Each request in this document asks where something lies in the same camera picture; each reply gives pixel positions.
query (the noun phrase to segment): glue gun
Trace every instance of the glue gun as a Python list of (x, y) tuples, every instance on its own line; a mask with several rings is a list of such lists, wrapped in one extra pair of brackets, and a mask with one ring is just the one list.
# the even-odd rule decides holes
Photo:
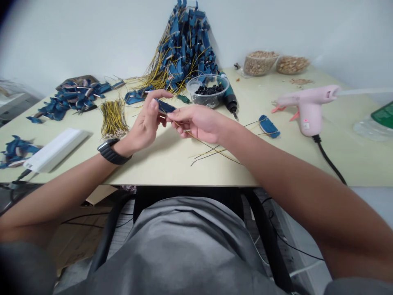
[(275, 101), (277, 107), (271, 112), (275, 113), (277, 110), (282, 111), (289, 106), (297, 106), (298, 112), (290, 121), (300, 117), (301, 132), (310, 137), (318, 135), (322, 130), (321, 105), (336, 100), (336, 93), (340, 90), (340, 86), (330, 85), (288, 93)]

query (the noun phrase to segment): hand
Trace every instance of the hand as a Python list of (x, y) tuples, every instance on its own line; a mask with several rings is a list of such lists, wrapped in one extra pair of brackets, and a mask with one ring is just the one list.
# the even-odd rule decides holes
[(130, 132), (113, 146), (118, 154), (127, 158), (131, 157), (137, 151), (153, 143), (160, 123), (164, 127), (167, 126), (165, 116), (158, 112), (158, 102), (155, 100), (162, 97), (172, 98), (173, 95), (164, 89), (154, 90), (147, 95)]
[(232, 120), (209, 107), (195, 105), (184, 107), (167, 114), (167, 122), (177, 130), (181, 138), (194, 136), (207, 143), (219, 143), (224, 129)]

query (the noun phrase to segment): black watch band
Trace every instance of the black watch band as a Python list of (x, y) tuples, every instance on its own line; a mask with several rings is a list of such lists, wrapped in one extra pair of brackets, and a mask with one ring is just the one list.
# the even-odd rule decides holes
[(123, 165), (125, 164), (129, 159), (132, 158), (124, 158), (123, 156), (120, 156), (118, 153), (116, 153), (111, 146), (113, 146), (115, 143), (117, 143), (119, 139), (109, 139), (108, 141), (104, 142), (98, 147), (98, 151), (101, 153), (101, 155), (109, 162), (115, 165)]

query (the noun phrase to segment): gray shirt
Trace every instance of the gray shirt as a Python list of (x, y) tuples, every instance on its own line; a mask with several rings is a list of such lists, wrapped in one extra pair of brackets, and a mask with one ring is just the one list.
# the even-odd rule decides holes
[[(37, 285), (26, 287), (26, 294), (51, 294), (54, 267), (41, 250), (26, 244), (2, 245), (0, 255), (10, 272), (30, 270), (15, 274), (25, 277), (22, 285), (26, 280)], [(393, 285), (347, 278), (330, 283), (325, 291), (370, 293), (393, 294)], [(123, 247), (92, 278), (61, 294), (285, 293), (266, 277), (250, 234), (236, 214), (212, 199), (176, 197), (146, 208)]]

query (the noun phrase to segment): desk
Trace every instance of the desk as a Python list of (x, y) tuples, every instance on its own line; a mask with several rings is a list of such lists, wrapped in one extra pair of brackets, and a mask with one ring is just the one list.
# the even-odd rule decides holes
[[(305, 85), (305, 89), (330, 84), (339, 84), (348, 89), (331, 76), (310, 67), (301, 75), (285, 76), (272, 70), (265, 77), (244, 79), (233, 69), (225, 72), (239, 101), (239, 121), (246, 125), (257, 121), (265, 114), (281, 131), (281, 138), (272, 139), (261, 136), (272, 145), (293, 154), (294, 156), (319, 167), (331, 175), (335, 175), (327, 165), (317, 144), (311, 138), (300, 133), (298, 122), (289, 122), (296, 112), (296, 108), (289, 107), (285, 111), (271, 114), (273, 108), (271, 101), (278, 96), (299, 90), (289, 81), (292, 78), (305, 78), (315, 81), (314, 84)], [(114, 100), (121, 95), (124, 97), (126, 87), (106, 93), (106, 99)], [(43, 173), (31, 179), (33, 183), (46, 183), (66, 170), (87, 160), (97, 153), (97, 146), (101, 143), (102, 115), (94, 110), (81, 116), (72, 115), (73, 110), (67, 112), (60, 121), (46, 120), (43, 124), (33, 124), (25, 117), (36, 113), (43, 105), (44, 99), (27, 110), (6, 126), (0, 128), (0, 147), (12, 140), (15, 134), (22, 139), (30, 140), (36, 145), (45, 145), (68, 127), (84, 129), (92, 133), (81, 146), (69, 155), (51, 173)], [(166, 100), (175, 107), (185, 106), (178, 99)], [(126, 121), (132, 126), (139, 109), (126, 107)], [(339, 98), (337, 101), (323, 105), (323, 131), (321, 133), (322, 145), (345, 177), (349, 186), (393, 186), (393, 157), (391, 142), (377, 143), (364, 139), (352, 131), (354, 122), (361, 120), (365, 115), (376, 110), (378, 105), (364, 95)], [(224, 106), (217, 109), (231, 118)], [(260, 127), (253, 125), (252, 132), (261, 133)], [(123, 167), (119, 168), (106, 181), (105, 184), (121, 185), (171, 185), (171, 186), (257, 186), (256, 181), (247, 169), (232, 162), (222, 155), (216, 154), (204, 160), (197, 161), (192, 167), (191, 163), (197, 154), (208, 151), (209, 148), (194, 139), (180, 139), (172, 128), (159, 127), (155, 142), (147, 149), (135, 154)], [(0, 181), (15, 180), (24, 170), (23, 167), (0, 170)]]

